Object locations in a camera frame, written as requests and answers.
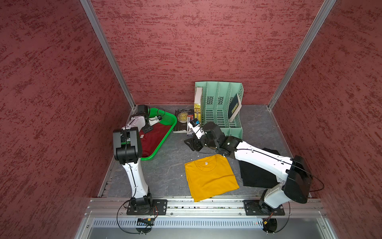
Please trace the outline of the red t-shirt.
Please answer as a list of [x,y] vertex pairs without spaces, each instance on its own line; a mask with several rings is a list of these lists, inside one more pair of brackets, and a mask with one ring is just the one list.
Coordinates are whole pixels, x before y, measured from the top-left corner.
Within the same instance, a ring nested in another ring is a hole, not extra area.
[[171,125],[157,123],[153,127],[153,130],[148,133],[139,132],[142,143],[142,160],[151,160],[154,157],[155,150],[168,133]]

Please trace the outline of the green plastic basket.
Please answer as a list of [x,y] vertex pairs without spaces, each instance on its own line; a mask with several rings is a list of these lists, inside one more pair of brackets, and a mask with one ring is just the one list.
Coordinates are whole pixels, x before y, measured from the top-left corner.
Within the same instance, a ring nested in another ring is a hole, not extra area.
[[174,129],[177,118],[174,114],[158,108],[145,106],[148,125],[139,132],[142,144],[142,161],[152,160]]

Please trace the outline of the yellow t-shirt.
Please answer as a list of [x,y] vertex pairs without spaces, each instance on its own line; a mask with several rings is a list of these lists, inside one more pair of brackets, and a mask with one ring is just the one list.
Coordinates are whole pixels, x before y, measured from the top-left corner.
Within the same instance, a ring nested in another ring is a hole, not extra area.
[[213,155],[185,164],[186,179],[195,202],[239,189],[226,157]]

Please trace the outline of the black t-shirt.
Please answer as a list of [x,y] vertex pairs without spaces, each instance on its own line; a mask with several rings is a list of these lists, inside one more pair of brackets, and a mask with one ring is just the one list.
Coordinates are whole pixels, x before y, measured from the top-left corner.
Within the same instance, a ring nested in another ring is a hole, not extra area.
[[271,156],[277,158],[280,154],[277,150],[268,148],[255,148],[253,151],[238,149],[235,152],[244,186],[270,189],[279,184],[277,176],[273,173],[278,161]]

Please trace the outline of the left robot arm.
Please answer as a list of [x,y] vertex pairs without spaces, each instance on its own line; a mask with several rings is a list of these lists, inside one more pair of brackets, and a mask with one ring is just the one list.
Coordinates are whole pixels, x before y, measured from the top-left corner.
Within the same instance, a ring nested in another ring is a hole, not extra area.
[[112,135],[114,159],[123,166],[130,181],[132,196],[129,206],[141,214],[150,214],[153,210],[141,158],[153,155],[166,135],[168,127],[160,124],[162,119],[160,115],[151,118],[149,107],[139,105],[129,122],[123,128],[115,129]]

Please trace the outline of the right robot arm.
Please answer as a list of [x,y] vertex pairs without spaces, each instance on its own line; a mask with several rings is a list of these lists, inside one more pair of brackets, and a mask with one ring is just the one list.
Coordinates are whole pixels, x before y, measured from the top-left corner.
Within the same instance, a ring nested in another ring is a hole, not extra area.
[[201,125],[198,119],[193,119],[188,123],[188,127],[193,131],[193,137],[185,143],[192,151],[208,147],[219,155],[247,162],[276,177],[278,184],[265,190],[258,202],[262,214],[271,214],[289,201],[307,203],[313,175],[304,158],[280,156],[256,148],[240,138],[226,136],[220,127],[211,121]]

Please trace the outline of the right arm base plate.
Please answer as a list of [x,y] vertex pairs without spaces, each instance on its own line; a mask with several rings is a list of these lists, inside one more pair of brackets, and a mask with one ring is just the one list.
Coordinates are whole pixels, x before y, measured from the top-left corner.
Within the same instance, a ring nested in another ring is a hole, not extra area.
[[247,216],[284,216],[285,211],[280,205],[277,208],[272,208],[266,203],[260,203],[259,200],[244,200],[244,210]]

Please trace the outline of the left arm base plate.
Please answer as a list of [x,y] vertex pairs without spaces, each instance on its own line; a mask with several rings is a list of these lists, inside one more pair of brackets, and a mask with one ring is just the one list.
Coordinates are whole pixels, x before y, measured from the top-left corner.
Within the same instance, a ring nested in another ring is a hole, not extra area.
[[152,206],[137,206],[134,207],[132,202],[129,202],[126,215],[129,216],[141,216],[141,215],[150,215],[150,216],[163,216],[166,215],[168,206],[168,200],[166,199],[154,199]]

